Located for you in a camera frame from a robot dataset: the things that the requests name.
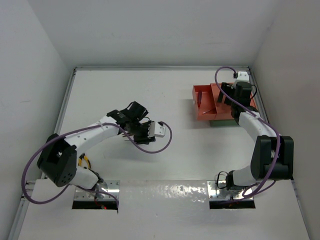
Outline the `salmon drawer box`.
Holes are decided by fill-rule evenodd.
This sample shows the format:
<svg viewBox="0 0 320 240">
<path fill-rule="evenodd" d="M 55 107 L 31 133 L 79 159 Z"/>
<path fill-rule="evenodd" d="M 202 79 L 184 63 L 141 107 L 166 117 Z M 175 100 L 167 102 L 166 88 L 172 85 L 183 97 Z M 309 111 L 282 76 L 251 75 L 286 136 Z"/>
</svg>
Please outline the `salmon drawer box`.
<svg viewBox="0 0 320 240">
<path fill-rule="evenodd" d="M 222 102 L 218 102 L 218 96 L 220 93 L 220 89 L 218 88 L 216 83 L 211 84 L 211 89 L 214 97 L 214 103 L 216 107 L 216 117 L 215 120 L 231 120 L 233 117 L 231 116 L 231 104 L 232 101 L 228 99 L 225 95 L 223 96 Z M 226 88 L 225 88 L 225 93 L 232 98 L 234 95 L 235 88 L 232 88 L 231 83 L 226 82 Z M 254 95 L 256 93 L 252 93 L 251 91 L 251 103 L 250 105 L 255 107 L 257 109 L 256 103 L 254 101 Z"/>
</svg>

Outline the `yellow handled cutting pliers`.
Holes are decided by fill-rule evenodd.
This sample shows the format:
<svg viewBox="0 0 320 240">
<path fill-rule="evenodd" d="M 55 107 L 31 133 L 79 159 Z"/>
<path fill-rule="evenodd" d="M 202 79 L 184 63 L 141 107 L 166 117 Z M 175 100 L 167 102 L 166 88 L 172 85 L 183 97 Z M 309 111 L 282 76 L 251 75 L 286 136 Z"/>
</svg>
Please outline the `yellow handled cutting pliers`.
<svg viewBox="0 0 320 240">
<path fill-rule="evenodd" d="M 125 141 L 133 140 L 133 135 L 129 132 L 122 133 L 121 136 L 122 136 L 122 138 L 124 138 Z"/>
</svg>

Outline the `salmon pull-out drawer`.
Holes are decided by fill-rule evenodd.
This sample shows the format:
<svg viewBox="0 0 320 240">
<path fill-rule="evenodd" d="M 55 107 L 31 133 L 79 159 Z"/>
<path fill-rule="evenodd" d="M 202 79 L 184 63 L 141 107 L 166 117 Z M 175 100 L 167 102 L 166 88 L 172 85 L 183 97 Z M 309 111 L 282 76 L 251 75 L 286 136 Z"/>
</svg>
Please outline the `salmon pull-out drawer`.
<svg viewBox="0 0 320 240">
<path fill-rule="evenodd" d="M 197 106 L 198 92 L 202 91 L 202 100 L 200 109 Z M 194 85 L 192 88 L 192 97 L 194 101 L 195 118 L 197 121 L 210 121 L 214 120 L 216 114 L 203 114 L 203 112 L 211 109 L 216 109 L 214 95 L 211 85 Z"/>
</svg>

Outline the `blue handled screwdriver top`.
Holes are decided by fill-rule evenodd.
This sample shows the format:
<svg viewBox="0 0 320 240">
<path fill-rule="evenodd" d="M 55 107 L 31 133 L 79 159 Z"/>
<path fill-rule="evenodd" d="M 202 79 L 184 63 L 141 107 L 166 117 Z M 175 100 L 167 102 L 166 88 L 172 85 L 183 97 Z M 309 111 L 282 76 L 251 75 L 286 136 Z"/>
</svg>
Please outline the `blue handled screwdriver top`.
<svg viewBox="0 0 320 240">
<path fill-rule="evenodd" d="M 202 95 L 203 95 L 203 92 L 200 90 L 198 92 L 198 95 L 197 95 L 197 107 L 198 107 L 198 109 L 200 109 L 200 107 L 201 107 Z"/>
</svg>

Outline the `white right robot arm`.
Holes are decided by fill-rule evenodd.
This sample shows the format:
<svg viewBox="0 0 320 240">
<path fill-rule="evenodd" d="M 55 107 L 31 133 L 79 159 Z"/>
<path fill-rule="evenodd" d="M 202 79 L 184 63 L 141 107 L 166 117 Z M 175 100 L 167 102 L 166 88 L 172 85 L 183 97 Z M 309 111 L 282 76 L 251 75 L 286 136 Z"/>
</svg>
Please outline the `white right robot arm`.
<svg viewBox="0 0 320 240">
<path fill-rule="evenodd" d="M 261 122 L 259 111 L 251 105 L 252 85 L 246 81 L 236 84 L 223 82 L 218 102 L 230 106 L 231 116 L 255 142 L 250 164 L 230 171 L 225 179 L 228 191 L 240 191 L 254 184 L 268 181 L 291 180 L 294 167 L 294 140 L 277 134 Z"/>
</svg>

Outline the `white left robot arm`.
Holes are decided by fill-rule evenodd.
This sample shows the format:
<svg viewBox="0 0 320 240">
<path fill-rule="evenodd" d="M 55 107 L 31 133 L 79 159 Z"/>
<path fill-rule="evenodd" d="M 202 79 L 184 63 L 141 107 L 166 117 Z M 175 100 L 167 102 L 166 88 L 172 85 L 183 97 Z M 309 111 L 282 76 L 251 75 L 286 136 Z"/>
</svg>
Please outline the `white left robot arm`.
<svg viewBox="0 0 320 240">
<path fill-rule="evenodd" d="M 57 186 L 68 184 L 91 190 L 102 181 L 98 173 L 78 166 L 78 158 L 100 142 L 118 136 L 122 130 L 133 136 L 137 145 L 147 145 L 163 137 L 165 129 L 158 122 L 141 120 L 148 114 L 136 101 L 123 110 L 107 113 L 87 130 L 69 136 L 53 134 L 37 161 L 38 168 Z"/>
</svg>

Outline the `green drawer box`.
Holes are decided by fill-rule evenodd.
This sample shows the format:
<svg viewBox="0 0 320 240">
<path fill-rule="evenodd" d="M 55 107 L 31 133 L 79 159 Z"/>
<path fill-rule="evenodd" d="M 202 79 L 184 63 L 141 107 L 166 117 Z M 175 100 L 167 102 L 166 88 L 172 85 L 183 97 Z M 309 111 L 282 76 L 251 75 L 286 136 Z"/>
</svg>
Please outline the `green drawer box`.
<svg viewBox="0 0 320 240">
<path fill-rule="evenodd" d="M 238 124 L 234 119 L 223 119 L 223 120 L 210 120 L 209 125 L 211 127 L 232 127 Z"/>
</svg>

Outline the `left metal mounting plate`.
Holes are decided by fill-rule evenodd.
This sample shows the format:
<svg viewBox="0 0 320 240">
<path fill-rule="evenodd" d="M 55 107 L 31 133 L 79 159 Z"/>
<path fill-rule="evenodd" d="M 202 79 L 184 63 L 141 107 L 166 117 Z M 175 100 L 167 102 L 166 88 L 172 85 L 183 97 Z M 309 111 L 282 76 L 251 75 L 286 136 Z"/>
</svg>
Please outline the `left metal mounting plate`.
<svg viewBox="0 0 320 240">
<path fill-rule="evenodd" d="M 119 199 L 120 183 L 117 181 L 104 181 L 97 183 L 92 191 L 88 192 L 80 188 L 75 189 L 75 201 L 93 201 L 94 198 L 98 201 L 115 201 Z"/>
</svg>

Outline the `metal mounting plate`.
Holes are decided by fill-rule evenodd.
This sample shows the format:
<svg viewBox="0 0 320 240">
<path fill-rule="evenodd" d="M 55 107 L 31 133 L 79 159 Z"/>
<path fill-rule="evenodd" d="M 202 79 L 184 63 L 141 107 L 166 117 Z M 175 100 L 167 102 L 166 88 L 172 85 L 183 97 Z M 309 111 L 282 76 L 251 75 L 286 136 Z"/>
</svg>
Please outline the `metal mounting plate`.
<svg viewBox="0 0 320 240">
<path fill-rule="evenodd" d="M 227 190 L 225 180 L 208 180 L 207 193 L 210 202 L 227 202 L 243 199 L 244 188 L 241 190 Z"/>
<path fill-rule="evenodd" d="M 120 183 L 117 181 L 104 181 L 97 183 L 92 191 L 88 192 L 80 188 L 75 189 L 75 201 L 93 201 L 94 198 L 98 201 L 115 201 L 119 199 Z"/>
</svg>

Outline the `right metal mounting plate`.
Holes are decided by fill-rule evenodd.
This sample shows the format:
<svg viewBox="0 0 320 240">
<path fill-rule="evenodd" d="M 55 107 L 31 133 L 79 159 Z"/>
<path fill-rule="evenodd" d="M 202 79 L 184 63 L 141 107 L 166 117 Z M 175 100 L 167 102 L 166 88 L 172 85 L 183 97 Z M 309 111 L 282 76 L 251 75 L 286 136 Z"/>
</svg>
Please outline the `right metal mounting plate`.
<svg viewBox="0 0 320 240">
<path fill-rule="evenodd" d="M 243 199 L 244 188 L 241 190 L 227 190 L 225 180 L 208 180 L 207 193 L 210 202 L 227 202 Z"/>
</svg>

